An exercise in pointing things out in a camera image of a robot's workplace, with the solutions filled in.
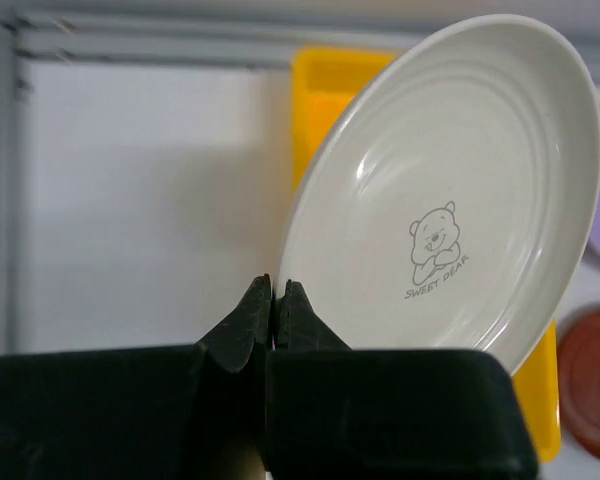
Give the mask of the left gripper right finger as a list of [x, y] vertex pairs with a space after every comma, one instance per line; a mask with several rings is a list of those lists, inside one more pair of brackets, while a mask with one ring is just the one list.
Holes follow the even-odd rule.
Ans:
[[266, 358], [276, 479], [535, 479], [509, 373], [463, 349], [354, 350], [290, 281]]

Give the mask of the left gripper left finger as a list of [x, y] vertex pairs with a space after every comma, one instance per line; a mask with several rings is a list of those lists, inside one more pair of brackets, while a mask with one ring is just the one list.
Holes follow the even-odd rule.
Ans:
[[188, 345], [0, 356], [0, 479], [262, 479], [268, 276]]

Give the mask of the cream white plate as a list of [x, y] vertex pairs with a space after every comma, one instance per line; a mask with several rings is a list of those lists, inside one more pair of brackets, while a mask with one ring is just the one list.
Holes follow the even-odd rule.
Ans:
[[274, 290], [355, 349], [472, 348], [515, 372], [584, 252], [600, 110], [574, 46], [528, 17], [448, 26], [384, 68], [313, 156]]

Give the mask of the dark red plate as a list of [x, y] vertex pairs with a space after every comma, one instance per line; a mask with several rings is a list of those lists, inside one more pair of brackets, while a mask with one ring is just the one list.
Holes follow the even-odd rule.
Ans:
[[600, 459], [600, 309], [573, 323], [560, 341], [557, 361], [561, 421]]

